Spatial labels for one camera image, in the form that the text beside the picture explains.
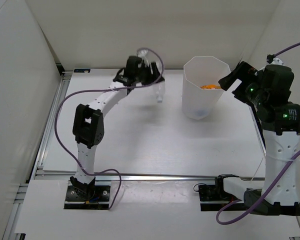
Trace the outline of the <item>clear plastic bottle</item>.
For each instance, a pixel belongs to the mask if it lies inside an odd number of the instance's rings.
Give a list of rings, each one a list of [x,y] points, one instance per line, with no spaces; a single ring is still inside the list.
[[[155,99],[158,103],[162,103],[166,92],[166,84],[164,81],[157,83],[153,86]]]

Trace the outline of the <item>orange juice bottle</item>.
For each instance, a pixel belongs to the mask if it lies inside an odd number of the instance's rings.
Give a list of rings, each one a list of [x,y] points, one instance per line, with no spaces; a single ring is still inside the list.
[[[202,90],[220,90],[221,89],[221,87],[219,85],[215,85],[215,84],[202,85],[200,88]]]

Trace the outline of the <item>blue label plastic bottle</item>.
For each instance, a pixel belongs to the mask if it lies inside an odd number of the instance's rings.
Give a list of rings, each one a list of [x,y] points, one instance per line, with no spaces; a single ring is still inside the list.
[[[209,115],[209,111],[207,109],[198,109],[194,112],[194,116],[196,118],[205,118]]]

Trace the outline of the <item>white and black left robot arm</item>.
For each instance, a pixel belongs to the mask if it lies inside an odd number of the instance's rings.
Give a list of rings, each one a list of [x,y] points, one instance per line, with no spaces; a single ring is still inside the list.
[[[78,167],[70,182],[83,200],[90,200],[95,194],[94,162],[97,145],[102,141],[107,113],[127,97],[132,87],[141,84],[160,84],[165,81],[159,64],[148,62],[144,57],[129,56],[126,66],[120,69],[112,80],[110,91],[103,92],[87,105],[76,107],[72,133],[77,143]]]

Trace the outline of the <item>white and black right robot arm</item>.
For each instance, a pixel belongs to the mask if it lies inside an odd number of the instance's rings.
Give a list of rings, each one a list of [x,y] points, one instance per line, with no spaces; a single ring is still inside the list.
[[[300,141],[300,105],[289,101],[294,77],[292,69],[281,62],[257,70],[242,61],[218,82],[226,91],[240,80],[232,93],[240,102],[255,108],[261,123],[265,144],[262,189],[253,188],[236,175],[219,175],[214,188],[217,198],[226,200],[232,195],[243,201],[251,214],[300,216],[294,165]]]

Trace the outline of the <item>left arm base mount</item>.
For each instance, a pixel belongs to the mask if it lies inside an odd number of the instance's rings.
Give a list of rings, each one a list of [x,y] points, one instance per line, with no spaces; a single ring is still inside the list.
[[[111,182],[97,181],[92,194],[86,196],[69,182],[63,208],[65,210],[108,210],[110,206]]]

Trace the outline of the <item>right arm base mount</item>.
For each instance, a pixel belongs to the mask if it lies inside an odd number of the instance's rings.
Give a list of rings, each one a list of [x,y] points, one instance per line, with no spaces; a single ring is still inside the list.
[[[193,190],[199,194],[201,212],[217,212],[227,204],[237,200],[237,198],[225,192],[224,179],[238,178],[234,174],[221,174],[214,178],[214,184],[197,183]]]

